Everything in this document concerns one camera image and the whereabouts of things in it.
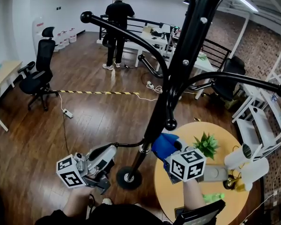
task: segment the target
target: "potted plant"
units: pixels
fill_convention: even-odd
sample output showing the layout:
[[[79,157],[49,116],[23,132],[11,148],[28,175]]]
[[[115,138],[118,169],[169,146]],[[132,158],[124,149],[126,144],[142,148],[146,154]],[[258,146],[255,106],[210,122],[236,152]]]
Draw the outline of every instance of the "potted plant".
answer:
[[[214,135],[206,136],[205,132],[201,138],[201,141],[196,138],[197,142],[194,142],[193,145],[195,148],[200,149],[200,151],[204,154],[207,158],[212,158],[214,160],[214,155],[216,154],[216,149],[219,147],[218,141],[214,138]]]

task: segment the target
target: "man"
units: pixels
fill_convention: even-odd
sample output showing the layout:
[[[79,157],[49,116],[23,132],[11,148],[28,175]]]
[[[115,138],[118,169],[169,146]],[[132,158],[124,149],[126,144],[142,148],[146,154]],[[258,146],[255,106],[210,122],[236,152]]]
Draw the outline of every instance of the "man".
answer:
[[[115,0],[114,3],[110,4],[106,9],[106,15],[108,15],[108,21],[113,22],[124,29],[127,29],[127,17],[135,17],[135,13],[129,4],[123,3],[123,0]],[[112,60],[113,54],[117,43],[117,57],[115,65],[117,68],[120,67],[124,49],[125,39],[121,36],[109,34],[109,45],[107,63],[103,64],[103,68],[113,70]]]
[[[104,199],[103,203],[91,213],[85,220],[86,210],[89,203],[89,194],[93,188],[79,187],[71,191],[70,197],[63,211],[54,211],[50,216],[43,217],[36,225],[62,224],[62,225],[162,225],[162,221],[152,213],[138,205],[118,204],[112,205],[110,199]],[[194,210],[204,207],[200,187],[196,180],[183,183],[185,210]]]

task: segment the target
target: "white sneaker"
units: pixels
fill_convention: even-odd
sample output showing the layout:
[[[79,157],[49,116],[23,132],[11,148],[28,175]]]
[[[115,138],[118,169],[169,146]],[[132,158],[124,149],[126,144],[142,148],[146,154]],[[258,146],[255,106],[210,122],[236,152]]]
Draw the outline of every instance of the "white sneaker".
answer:
[[[110,198],[104,198],[102,201],[102,204],[112,205],[112,201]]]
[[[107,66],[106,63],[104,63],[102,67],[108,70],[113,70],[113,66]]]
[[[121,66],[120,63],[116,63],[116,61],[114,61],[114,64],[116,65],[117,68],[119,68]]]

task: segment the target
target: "chair armrest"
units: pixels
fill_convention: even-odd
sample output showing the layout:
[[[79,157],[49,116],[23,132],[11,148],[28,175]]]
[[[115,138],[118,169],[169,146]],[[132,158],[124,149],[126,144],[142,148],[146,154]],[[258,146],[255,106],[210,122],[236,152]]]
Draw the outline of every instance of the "chair armrest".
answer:
[[[35,66],[35,64],[36,64],[35,62],[28,63],[25,67],[19,69],[18,73],[21,73],[21,72],[25,71],[26,69],[31,70]]]
[[[36,74],[34,77],[32,77],[32,79],[37,79],[39,78],[41,75],[43,75],[45,73],[45,71],[41,71],[40,73]]]

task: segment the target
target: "brick wall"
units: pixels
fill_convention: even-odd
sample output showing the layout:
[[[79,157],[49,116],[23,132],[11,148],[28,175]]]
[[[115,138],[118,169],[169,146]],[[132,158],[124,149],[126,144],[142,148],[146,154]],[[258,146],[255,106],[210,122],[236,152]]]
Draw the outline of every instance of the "brick wall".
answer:
[[[232,50],[238,34],[243,26],[244,19],[235,15],[217,12],[207,38]],[[274,66],[281,51],[281,35],[274,31],[249,21],[244,36],[235,55],[245,62],[246,75],[265,80]],[[281,63],[277,69],[281,73]],[[280,133],[277,121],[270,111],[265,109],[270,125],[275,135]],[[264,177],[265,198],[273,193],[273,183],[281,165],[281,147],[267,157],[270,165],[269,173]],[[265,208],[273,207],[273,203],[281,203],[281,168],[275,181],[275,190],[278,195],[265,202]],[[277,216],[272,216],[272,224],[281,224]]]

